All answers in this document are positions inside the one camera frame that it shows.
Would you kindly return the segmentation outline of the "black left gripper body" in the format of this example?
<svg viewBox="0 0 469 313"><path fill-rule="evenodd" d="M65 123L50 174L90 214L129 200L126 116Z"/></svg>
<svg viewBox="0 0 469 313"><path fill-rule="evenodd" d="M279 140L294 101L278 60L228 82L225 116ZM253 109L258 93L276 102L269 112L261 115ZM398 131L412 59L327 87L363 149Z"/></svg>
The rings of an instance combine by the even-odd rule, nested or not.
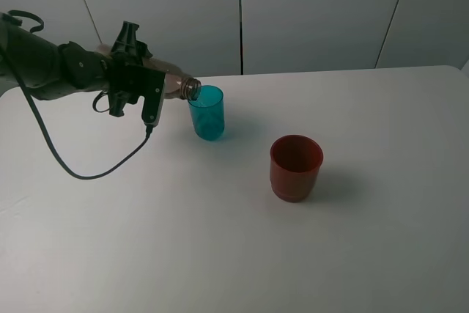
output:
<svg viewBox="0 0 469 313"><path fill-rule="evenodd" d="M151 57L147 44L102 44L101 54L110 60L106 90L109 103L137 103L144 93L144 61Z"/></svg>

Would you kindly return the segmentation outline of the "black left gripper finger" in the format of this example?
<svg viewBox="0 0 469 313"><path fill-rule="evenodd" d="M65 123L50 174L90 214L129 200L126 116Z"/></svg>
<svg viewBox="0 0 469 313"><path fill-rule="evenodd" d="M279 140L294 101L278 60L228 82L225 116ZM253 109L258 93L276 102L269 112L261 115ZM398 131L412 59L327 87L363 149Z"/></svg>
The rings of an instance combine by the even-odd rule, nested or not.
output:
<svg viewBox="0 0 469 313"><path fill-rule="evenodd" d="M111 47L112 53L137 53L138 45L136 32L139 25L124 21L114 44Z"/></svg>
<svg viewBox="0 0 469 313"><path fill-rule="evenodd" d="M128 94L125 92L108 93L108 113L113 117L123 117L124 107L128 102Z"/></svg>

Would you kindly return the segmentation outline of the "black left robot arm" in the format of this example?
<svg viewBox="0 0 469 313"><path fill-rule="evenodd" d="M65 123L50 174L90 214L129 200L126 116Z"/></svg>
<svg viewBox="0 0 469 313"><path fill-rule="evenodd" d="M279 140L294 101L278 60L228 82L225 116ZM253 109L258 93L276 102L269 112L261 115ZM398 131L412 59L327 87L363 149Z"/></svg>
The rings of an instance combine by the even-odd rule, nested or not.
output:
<svg viewBox="0 0 469 313"><path fill-rule="evenodd" d="M1 14L1 78L23 84L38 100L78 92L105 92L111 115L146 95L152 77L143 65L147 52L136 39L138 25L125 21L109 54L87 51L75 42L55 45L38 36L43 20L30 12Z"/></svg>

